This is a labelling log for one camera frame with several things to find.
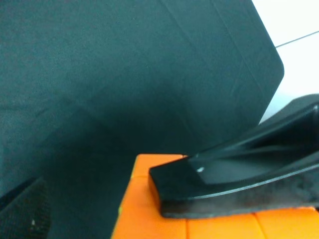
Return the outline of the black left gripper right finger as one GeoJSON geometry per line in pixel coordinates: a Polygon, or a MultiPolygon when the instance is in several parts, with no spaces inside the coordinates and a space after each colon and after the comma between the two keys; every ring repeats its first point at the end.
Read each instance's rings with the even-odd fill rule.
{"type": "Polygon", "coordinates": [[[241,136],[149,169],[160,215],[202,219],[319,205],[319,96],[241,136]]]}

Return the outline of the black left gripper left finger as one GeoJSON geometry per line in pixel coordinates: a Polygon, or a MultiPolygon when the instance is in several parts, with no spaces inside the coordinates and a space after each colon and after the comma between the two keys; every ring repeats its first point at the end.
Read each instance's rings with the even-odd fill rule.
{"type": "Polygon", "coordinates": [[[31,178],[0,198],[2,239],[46,239],[51,225],[47,184],[31,178]]]}

